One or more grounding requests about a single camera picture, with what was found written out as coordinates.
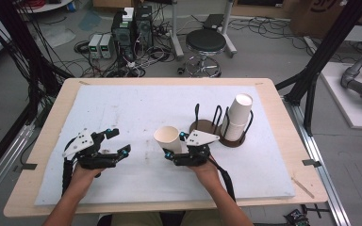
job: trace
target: stool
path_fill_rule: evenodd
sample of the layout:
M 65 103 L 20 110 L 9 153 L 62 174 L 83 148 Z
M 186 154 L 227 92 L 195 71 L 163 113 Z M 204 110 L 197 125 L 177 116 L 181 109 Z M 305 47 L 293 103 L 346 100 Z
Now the stool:
M 220 54 L 225 48 L 225 38 L 211 29 L 190 32 L 186 39 L 187 47 L 199 56 L 193 56 L 185 62 L 185 69 L 190 75 L 204 73 L 208 77 L 219 77 L 222 74 L 219 63 L 209 57 Z

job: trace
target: black stool seat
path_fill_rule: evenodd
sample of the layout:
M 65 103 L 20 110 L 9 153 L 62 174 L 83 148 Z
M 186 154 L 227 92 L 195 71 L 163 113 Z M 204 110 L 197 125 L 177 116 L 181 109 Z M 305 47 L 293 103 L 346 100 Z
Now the black stool seat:
M 215 30 L 200 29 L 187 35 L 186 44 L 197 51 L 218 52 L 224 48 L 226 41 L 224 36 Z

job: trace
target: white paper cup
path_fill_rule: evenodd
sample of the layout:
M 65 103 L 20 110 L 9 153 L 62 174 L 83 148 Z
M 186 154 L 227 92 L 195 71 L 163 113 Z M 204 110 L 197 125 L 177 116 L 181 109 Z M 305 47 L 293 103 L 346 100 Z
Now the white paper cup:
M 232 122 L 229 123 L 227 133 L 224 136 L 225 128 L 227 127 L 227 118 L 224 118 L 224 121 L 222 122 L 222 136 L 229 141 L 236 141 L 239 140 L 240 137 L 243 134 L 243 131 L 245 130 L 246 124 L 237 125 Z
M 238 94 L 228 109 L 230 121 L 236 125 L 243 125 L 249 120 L 253 99 L 246 93 Z
M 154 138 L 160 148 L 182 153 L 181 140 L 178 130 L 172 126 L 163 126 L 154 133 Z

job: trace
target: human hand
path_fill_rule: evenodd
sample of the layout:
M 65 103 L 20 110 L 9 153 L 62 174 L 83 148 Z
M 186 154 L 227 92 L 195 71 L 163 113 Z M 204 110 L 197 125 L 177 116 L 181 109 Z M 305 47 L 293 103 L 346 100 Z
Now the human hand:
M 222 187 L 222 183 L 220 182 L 219 178 L 219 172 L 211 162 L 207 161 L 199 167 L 189 168 L 195 172 L 199 182 L 201 182 L 202 186 L 204 186 L 207 191 L 210 192 L 211 190 Z
M 78 163 L 75 165 L 72 181 L 64 195 L 82 200 L 90 188 L 93 178 L 105 169 L 84 169 Z

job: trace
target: wooden table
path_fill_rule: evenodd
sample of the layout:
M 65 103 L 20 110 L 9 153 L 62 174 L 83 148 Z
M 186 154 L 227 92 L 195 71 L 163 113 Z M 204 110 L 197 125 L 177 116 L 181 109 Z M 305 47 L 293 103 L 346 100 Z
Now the wooden table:
M 273 135 L 284 159 L 296 196 L 277 200 L 238 200 L 239 206 L 319 203 L 327 201 L 324 186 L 311 166 L 302 160 L 309 159 L 302 141 L 279 97 L 273 82 L 265 78 L 72 78 L 67 79 L 43 126 L 40 136 L 28 158 L 28 163 L 38 164 L 35 170 L 24 170 L 14 187 L 4 209 L 7 217 L 32 217 L 49 215 L 54 206 L 35 206 L 46 164 L 54 149 L 60 130 L 66 121 L 77 92 L 87 85 L 160 85 L 160 86 L 255 86 L 268 117 Z M 133 211 L 185 210 L 214 208 L 214 202 L 160 202 L 80 204 L 76 213 L 114 213 Z

